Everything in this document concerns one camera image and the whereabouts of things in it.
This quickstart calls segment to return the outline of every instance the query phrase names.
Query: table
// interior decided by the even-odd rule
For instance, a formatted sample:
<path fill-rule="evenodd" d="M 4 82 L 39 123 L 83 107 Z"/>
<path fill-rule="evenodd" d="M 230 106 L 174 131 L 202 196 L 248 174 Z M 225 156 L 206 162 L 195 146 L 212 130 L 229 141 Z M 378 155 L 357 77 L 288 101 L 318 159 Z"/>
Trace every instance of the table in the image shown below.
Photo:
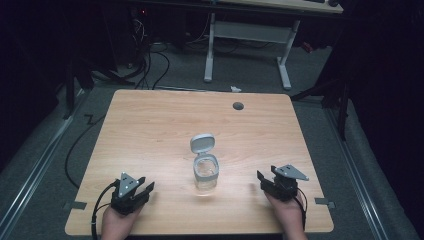
<path fill-rule="evenodd" d="M 235 110 L 233 103 L 244 108 Z M 194 185 L 190 140 L 215 136 L 209 152 L 220 164 L 213 193 Z M 111 102 L 76 201 L 66 224 L 69 235 L 90 235 L 101 191 L 127 172 L 155 181 L 134 235 L 281 233 L 256 171 L 272 179 L 271 165 L 292 164 L 309 181 L 298 181 L 308 198 L 307 232 L 329 232 L 333 222 L 290 98 L 283 94 L 118 90 Z M 113 189 L 101 204 L 109 203 Z M 101 215 L 98 216 L 100 233 Z"/>
<path fill-rule="evenodd" d="M 236 3 L 242 5 L 252 5 L 259 7 L 286 8 L 302 11 L 313 11 L 321 13 L 343 13 L 340 5 L 331 7 L 328 1 L 325 3 L 316 3 L 304 0 L 220 0 L 223 3 Z M 215 14 L 211 14 L 209 27 L 209 47 L 206 56 L 205 66 L 205 82 L 212 81 L 213 61 L 214 61 L 214 38 L 224 37 L 241 40 L 253 40 L 272 43 L 284 44 L 281 57 L 277 58 L 277 65 L 283 83 L 283 88 L 291 89 L 290 79 L 287 73 L 286 61 L 289 56 L 290 49 L 298 31 L 300 20 L 295 20 L 293 26 L 276 27 L 256 24 L 236 23 L 228 21 L 215 21 Z"/>
<path fill-rule="evenodd" d="M 328 22 L 352 22 L 353 18 L 342 16 L 343 8 L 338 5 L 337 7 L 330 7 L 328 5 L 328 0 L 324 4 L 309 2 L 304 0 L 221 0 L 218 1 L 216 5 L 211 5 L 210 1 L 199 0 L 196 1 L 182 1 L 182 0 L 107 0 L 107 1 L 97 1 L 97 0 L 66 0 L 65 3 L 101 3 L 101 4 L 127 4 L 127 5 L 141 5 L 146 8 L 166 8 L 166 9 L 182 9 L 186 11 L 198 11 L 204 13 L 223 13 L 223 14 L 254 14 L 254 15 L 264 15 L 265 17 L 278 16 L 293 19 L 295 22 L 292 28 L 289 28 L 287 34 L 288 44 L 286 50 L 282 57 L 277 58 L 278 67 L 280 70 L 281 79 L 283 81 L 283 87 L 287 90 L 291 89 L 291 84 L 288 79 L 287 70 L 285 67 L 285 61 L 287 60 L 289 50 L 291 48 L 292 41 L 295 38 L 296 30 L 298 27 L 298 21 L 302 19 L 309 20 L 325 20 Z M 209 49 L 213 46 L 213 42 L 209 43 Z M 205 67 L 205 76 L 204 81 L 209 82 L 212 80 L 212 64 L 213 61 L 212 50 L 208 51 L 206 67 Z M 72 95 L 73 88 L 73 75 L 67 81 L 67 104 L 69 105 L 70 112 L 73 110 L 74 99 Z"/>

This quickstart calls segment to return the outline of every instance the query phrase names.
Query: black cable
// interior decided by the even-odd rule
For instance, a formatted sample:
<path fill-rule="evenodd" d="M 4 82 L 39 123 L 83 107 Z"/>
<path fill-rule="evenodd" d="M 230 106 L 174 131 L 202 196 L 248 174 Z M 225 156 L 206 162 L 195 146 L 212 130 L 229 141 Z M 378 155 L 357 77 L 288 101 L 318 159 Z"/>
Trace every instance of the black cable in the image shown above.
<path fill-rule="evenodd" d="M 234 46 L 234 48 L 233 49 L 231 49 L 230 51 L 220 51 L 220 50 L 218 50 L 217 48 L 213 48 L 213 50 L 215 51 L 215 52 L 218 52 L 218 53 L 224 53 L 224 54 L 228 54 L 228 53 L 232 53 L 232 52 L 234 52 L 234 51 L 236 51 L 238 48 L 239 48 L 239 41 L 231 41 L 230 40 L 230 42 L 232 42 L 232 43 L 230 43 L 230 44 L 226 44 L 226 45 L 231 45 L 231 44 L 234 44 L 235 46 Z"/>
<path fill-rule="evenodd" d="M 169 65 L 170 65 L 170 61 L 169 61 L 169 59 L 168 59 L 168 57 L 167 56 L 165 56 L 164 54 L 162 54 L 162 53 L 160 53 L 160 52 L 156 52 L 156 54 L 159 54 L 159 55 L 161 55 L 162 57 L 164 57 L 165 59 L 166 59 L 166 61 L 167 61 L 167 63 L 168 63 L 168 65 L 166 66 L 166 70 L 165 70 L 165 72 L 162 74 L 162 76 L 160 76 L 156 81 L 155 81 L 155 83 L 153 84 L 153 87 L 152 87 L 152 90 L 155 90 L 155 88 L 156 88 L 156 85 L 158 84 L 158 82 L 165 76 L 165 74 L 166 73 L 168 73 L 168 70 L 169 70 Z"/>
<path fill-rule="evenodd" d="M 96 205 L 94 206 L 93 215 L 91 216 L 91 236 L 93 237 L 93 240 L 97 240 L 97 226 L 96 226 L 97 211 L 99 211 L 100 208 L 109 205 L 109 204 L 105 204 L 99 207 L 100 201 L 102 200 L 103 195 L 105 195 L 105 193 L 109 191 L 109 189 L 111 189 L 112 187 L 117 187 L 118 184 L 119 184 L 119 180 L 116 179 L 115 182 L 109 184 L 109 186 L 107 186 L 105 190 L 103 190 L 103 192 L 100 194 L 99 198 L 97 199 Z"/>
<path fill-rule="evenodd" d="M 98 71 L 101 74 L 105 75 L 106 77 L 110 78 L 113 81 L 116 81 L 119 84 L 122 84 L 122 85 L 132 85 L 132 84 L 134 84 L 132 82 L 128 82 L 126 79 L 124 79 L 124 78 L 116 75 L 115 73 L 109 71 L 109 69 L 105 69 L 105 68 L 91 62 L 88 59 L 84 59 L 82 57 L 80 57 L 80 59 L 89 69 L 91 69 L 93 71 Z"/>
<path fill-rule="evenodd" d="M 205 38 L 205 39 L 199 40 L 197 42 L 186 43 L 185 46 L 188 47 L 188 48 L 194 49 L 194 50 L 203 50 L 203 49 L 206 49 L 208 47 L 208 43 L 207 42 L 204 43 L 204 41 L 206 41 L 206 40 L 209 40 L 209 38 Z M 197 45 L 202 45 L 202 46 L 201 47 L 193 47 L 193 46 L 191 46 L 191 45 L 196 45 L 196 44 Z"/>
<path fill-rule="evenodd" d="M 168 44 L 162 42 L 162 43 L 157 43 L 155 45 L 158 45 L 158 44 L 165 45 L 165 47 L 158 51 L 151 51 L 151 53 L 160 53 L 160 52 L 165 52 L 166 50 L 168 50 Z"/>
<path fill-rule="evenodd" d="M 71 148 L 68 151 L 68 154 L 66 155 L 66 159 L 65 159 L 65 174 L 66 177 L 68 178 L 68 180 L 71 182 L 72 185 L 74 185 L 77 189 L 79 189 L 79 185 L 75 183 L 74 180 L 72 180 L 71 176 L 69 175 L 69 171 L 68 171 L 68 163 L 69 163 L 69 158 L 71 156 L 72 150 L 75 148 L 75 146 L 78 144 L 78 142 L 81 140 L 81 138 L 92 128 L 94 127 L 98 122 L 100 122 L 103 118 L 105 118 L 106 115 L 103 115 L 102 117 L 100 117 L 97 121 L 93 122 L 92 125 L 90 125 L 87 129 L 84 130 L 84 132 L 82 132 L 77 140 L 75 140 L 75 142 L 72 144 Z"/>
<path fill-rule="evenodd" d="M 144 66 L 143 61 L 142 61 L 139 64 L 139 66 L 137 67 L 137 69 L 134 72 L 132 72 L 132 73 L 130 73 L 128 75 L 125 75 L 125 76 L 120 77 L 120 76 L 116 75 L 115 73 L 113 73 L 113 74 L 115 74 L 116 77 L 119 78 L 119 79 L 121 79 L 122 81 L 125 81 L 125 80 L 128 80 L 130 78 L 133 78 L 133 77 L 139 75 L 144 70 L 144 67 L 145 66 Z M 97 79 L 97 80 L 100 80 L 100 81 L 112 81 L 112 80 L 116 80 L 116 78 L 113 78 L 113 79 L 110 78 L 110 75 L 109 75 L 109 77 L 102 77 L 102 76 L 99 76 L 99 75 L 95 74 L 94 72 L 91 72 L 91 76 L 93 78 Z"/>
<path fill-rule="evenodd" d="M 275 45 L 276 43 L 272 43 L 272 42 L 267 42 L 267 43 L 262 43 L 261 46 L 255 46 L 252 44 L 247 44 L 247 43 L 243 43 L 243 42 L 239 42 L 239 45 L 243 46 L 243 47 L 249 47 L 249 48 L 255 48 L 255 49 L 262 49 L 262 48 L 266 48 L 268 47 L 268 45 Z"/>
<path fill-rule="evenodd" d="M 135 87 L 134 87 L 134 89 L 137 89 L 139 86 L 140 86 L 140 83 L 143 83 L 142 85 L 141 85 L 141 89 L 143 89 L 143 86 L 144 86 L 144 82 L 146 82 L 146 85 L 147 85 L 147 89 L 149 89 L 149 86 L 148 86 L 148 83 L 147 83 L 147 74 L 149 74 L 149 72 L 150 72 L 150 67 L 151 67 L 151 65 L 152 65 L 152 57 L 151 57 L 151 53 L 150 53 L 150 50 L 151 50 L 151 46 L 149 45 L 149 49 L 148 49 L 148 52 L 147 52 L 147 56 L 148 56 L 148 67 L 147 67 L 147 71 L 146 71 L 146 68 L 144 69 L 144 76 L 140 79 L 140 81 L 138 81 L 138 83 L 135 85 Z"/>
<path fill-rule="evenodd" d="M 302 212 L 302 224 L 303 224 L 303 230 L 305 230 L 305 225 L 306 225 L 306 211 L 308 211 L 308 199 L 305 196 L 305 193 L 303 193 L 302 190 L 300 190 L 300 188 L 298 188 L 297 190 L 299 190 L 303 197 L 305 198 L 305 209 L 303 209 L 302 203 L 300 203 L 299 199 L 297 199 L 297 197 L 294 197 L 293 199 L 297 202 L 297 204 L 300 207 L 300 211 Z"/>
<path fill-rule="evenodd" d="M 186 42 L 185 43 L 185 46 L 187 46 L 187 47 L 189 47 L 191 49 L 205 49 L 208 46 L 207 44 L 204 44 L 204 46 L 202 48 L 194 48 L 194 47 L 190 46 L 190 44 L 198 44 L 198 43 L 201 43 L 201 42 L 203 42 L 205 40 L 209 40 L 209 37 L 205 37 L 203 39 L 202 39 L 202 37 L 205 35 L 206 30 L 208 29 L 210 18 L 211 18 L 211 13 L 208 14 L 208 18 L 206 19 L 205 27 L 203 28 L 203 31 L 200 34 L 200 36 L 198 38 L 196 38 L 195 40 L 193 40 L 193 41 Z"/>

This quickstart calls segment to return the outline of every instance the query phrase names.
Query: hole in table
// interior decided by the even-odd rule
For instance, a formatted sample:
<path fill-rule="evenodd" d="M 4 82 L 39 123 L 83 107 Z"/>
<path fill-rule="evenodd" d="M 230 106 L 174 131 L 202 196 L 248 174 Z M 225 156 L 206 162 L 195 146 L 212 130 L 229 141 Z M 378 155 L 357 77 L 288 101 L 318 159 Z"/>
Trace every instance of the hole in table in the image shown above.
<path fill-rule="evenodd" d="M 233 103 L 233 108 L 234 108 L 235 110 L 243 110 L 244 105 L 243 105 L 243 103 L 241 103 L 241 102 L 235 102 L 235 103 Z"/>

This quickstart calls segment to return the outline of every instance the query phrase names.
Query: metal bar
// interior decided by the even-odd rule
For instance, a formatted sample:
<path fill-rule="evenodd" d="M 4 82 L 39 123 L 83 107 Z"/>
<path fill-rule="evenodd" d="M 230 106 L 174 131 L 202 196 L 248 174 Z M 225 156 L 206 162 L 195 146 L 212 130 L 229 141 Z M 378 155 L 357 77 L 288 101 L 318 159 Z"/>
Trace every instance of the metal bar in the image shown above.
<path fill-rule="evenodd" d="M 365 217 L 374 234 L 375 239 L 389 239 L 383 223 L 380 220 L 377 209 L 375 208 L 374 201 L 368 193 L 364 182 L 362 181 L 361 174 L 356 167 L 355 161 L 350 153 L 349 147 L 345 141 L 343 141 L 338 133 L 337 120 L 331 109 L 324 109 L 324 113 L 327 120 L 330 122 L 331 129 L 336 136 L 339 146 L 344 155 L 344 161 L 347 168 L 347 172 L 352 181 L 353 188 L 358 196 L 359 203 L 362 206 Z"/>
<path fill-rule="evenodd" d="M 66 87 L 66 104 L 68 107 L 68 111 L 65 114 L 65 119 L 68 119 L 69 116 L 72 115 L 75 107 L 75 85 L 74 85 L 74 73 L 72 70 L 73 62 L 72 60 L 66 65 L 66 79 L 65 79 L 65 87 Z"/>
<path fill-rule="evenodd" d="M 85 99 L 86 97 L 84 97 L 79 102 L 79 104 L 76 106 L 75 109 L 79 108 L 79 106 Z M 15 200 L 13 201 L 13 203 L 9 207 L 9 210 L 7 211 L 7 213 L 4 215 L 4 217 L 2 218 L 0 222 L 0 239 L 7 239 L 9 235 L 12 233 L 12 230 L 15 227 L 15 224 L 19 220 L 19 217 L 21 216 L 22 212 L 25 210 L 25 207 L 27 206 L 35 190 L 37 190 L 37 187 L 40 184 L 41 180 L 43 179 L 45 172 L 49 168 L 50 163 L 53 160 L 53 155 L 55 153 L 55 150 L 60 140 L 62 139 L 66 129 L 68 129 L 69 125 L 72 123 L 72 120 L 73 120 L 73 116 L 69 116 L 66 120 L 64 120 L 64 122 L 62 123 L 58 131 L 50 140 L 49 144 L 47 145 L 40 159 L 38 159 L 37 162 L 35 163 L 27 180 L 22 185 Z"/>
<path fill-rule="evenodd" d="M 300 25 L 300 21 L 296 20 L 293 23 L 293 27 L 290 29 L 289 36 L 286 39 L 287 44 L 284 48 L 283 55 L 281 56 L 281 58 L 278 61 L 278 65 L 280 65 L 280 66 L 284 66 L 286 64 L 287 58 L 289 57 L 291 47 L 293 45 L 294 39 L 295 39 L 296 34 L 297 34 L 297 30 L 299 28 L 299 25 Z"/>
<path fill-rule="evenodd" d="M 208 47 L 208 55 L 206 56 L 206 65 L 205 65 L 205 82 L 212 81 L 213 75 L 213 44 L 215 40 L 215 13 L 211 13 L 211 21 L 209 24 L 209 47 Z"/>

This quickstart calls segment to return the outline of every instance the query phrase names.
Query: human hand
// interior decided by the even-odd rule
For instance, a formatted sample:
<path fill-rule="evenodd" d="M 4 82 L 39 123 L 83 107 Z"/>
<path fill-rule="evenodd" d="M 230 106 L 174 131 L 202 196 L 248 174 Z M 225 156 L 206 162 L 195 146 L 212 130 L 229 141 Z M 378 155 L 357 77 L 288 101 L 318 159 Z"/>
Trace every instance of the human hand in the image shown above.
<path fill-rule="evenodd" d="M 103 213 L 102 240 L 124 240 L 128 237 L 143 206 L 126 216 L 108 206 Z"/>
<path fill-rule="evenodd" d="M 280 221 L 288 240 L 307 239 L 303 230 L 302 210 L 300 209 L 299 204 L 293 199 L 287 202 L 282 202 L 270 194 L 266 192 L 264 193 L 271 205 L 274 207 L 275 215 L 277 216 L 278 221 Z M 298 194 L 296 198 L 303 207 L 302 197 Z"/>

